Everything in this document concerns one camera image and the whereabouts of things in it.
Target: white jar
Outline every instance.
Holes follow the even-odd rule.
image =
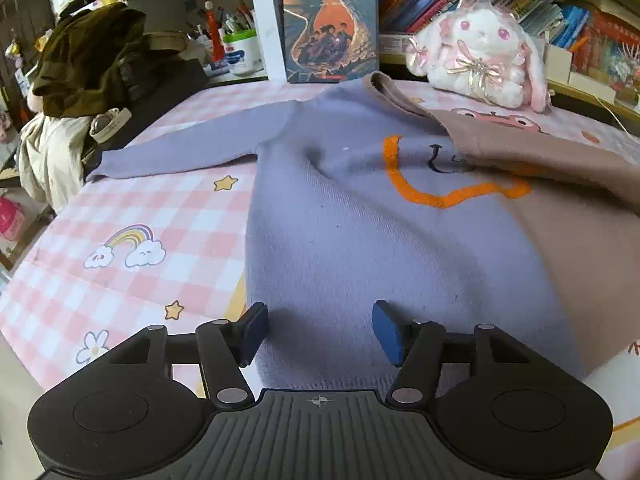
[[[229,72],[243,75],[262,68],[260,44],[258,44],[258,37],[254,29],[227,34],[223,37],[223,41]]]

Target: pink container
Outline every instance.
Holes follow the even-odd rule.
[[[24,224],[19,206],[0,196],[0,234],[9,241],[16,241]]]

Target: lavender sweater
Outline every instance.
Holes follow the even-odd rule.
[[[381,73],[105,152],[89,180],[251,153],[246,284],[248,303],[270,308],[256,357],[265,386],[388,389],[396,370],[370,320],[380,299],[455,332],[495,323],[582,374],[574,332],[527,234],[496,194],[465,199],[470,186],[500,176],[466,164],[444,127]]]

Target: plush bunny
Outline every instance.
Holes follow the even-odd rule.
[[[531,37],[489,0],[461,0],[416,34],[407,68],[436,88],[488,104],[543,112],[548,91],[540,54]]]

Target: bed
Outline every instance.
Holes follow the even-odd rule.
[[[505,110],[398,82],[417,104],[455,110],[611,150],[640,164],[640,142],[565,110]],[[290,99],[324,85],[255,82],[208,89],[157,120],[133,143],[210,118]],[[237,319],[244,305],[244,229],[255,163],[85,186],[53,221],[0,296],[0,331],[30,374],[51,388],[150,324],[192,332],[206,320]],[[255,371],[248,380],[259,388]],[[197,390],[196,366],[174,377]],[[609,403],[615,431],[600,471],[609,480],[640,472],[640,340],[586,382]]]

